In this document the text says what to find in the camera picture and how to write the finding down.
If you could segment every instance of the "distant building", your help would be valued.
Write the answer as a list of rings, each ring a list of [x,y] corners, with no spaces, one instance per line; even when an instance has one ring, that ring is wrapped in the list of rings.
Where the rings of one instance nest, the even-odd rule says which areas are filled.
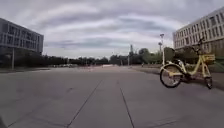
[[[196,45],[201,37],[206,52],[224,56],[224,7],[174,32],[174,48]]]
[[[44,36],[0,18],[0,55],[42,54]]]

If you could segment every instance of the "bicycle basket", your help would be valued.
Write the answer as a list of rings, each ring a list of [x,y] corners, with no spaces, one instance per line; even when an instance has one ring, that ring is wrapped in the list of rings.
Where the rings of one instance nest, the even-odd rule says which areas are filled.
[[[205,54],[203,55],[203,60],[206,64],[213,64],[215,62],[214,54]]]

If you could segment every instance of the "bicycle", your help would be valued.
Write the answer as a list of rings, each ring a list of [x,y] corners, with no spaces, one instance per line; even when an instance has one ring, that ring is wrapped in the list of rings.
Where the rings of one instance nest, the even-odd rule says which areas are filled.
[[[164,65],[160,69],[160,81],[167,88],[176,88],[180,85],[180,83],[185,78],[187,81],[192,80],[192,76],[198,73],[199,67],[202,68],[202,75],[208,89],[212,89],[212,76],[208,69],[208,63],[214,62],[215,55],[214,54],[205,54],[201,45],[204,41],[204,38],[198,41],[198,48],[195,49],[191,47],[194,52],[198,55],[198,62],[193,71],[189,72],[186,70],[184,63],[181,60],[177,60],[178,64],[170,62],[169,64]]]

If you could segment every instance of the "paved ground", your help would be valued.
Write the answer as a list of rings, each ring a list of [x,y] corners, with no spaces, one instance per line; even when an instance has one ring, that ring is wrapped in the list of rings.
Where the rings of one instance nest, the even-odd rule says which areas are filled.
[[[150,73],[150,74],[156,74],[159,75],[160,69],[159,68],[148,68],[148,67],[140,67],[140,66],[133,66],[130,67],[131,69],[145,72],[145,73]],[[212,72],[212,81],[213,81],[213,87],[221,89],[224,91],[224,73],[215,73]],[[195,77],[196,80],[193,80],[191,82],[194,83],[201,83],[204,84],[204,79],[201,77],[201,75],[198,75],[198,77]]]
[[[0,74],[9,128],[223,128],[224,93],[128,68]]]

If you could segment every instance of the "cloudy sky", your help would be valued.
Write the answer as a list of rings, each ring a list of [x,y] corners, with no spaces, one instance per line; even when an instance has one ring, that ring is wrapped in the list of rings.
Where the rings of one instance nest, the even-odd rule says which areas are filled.
[[[224,0],[0,0],[0,17],[45,36],[43,54],[109,57],[158,50],[172,32],[224,6]]]

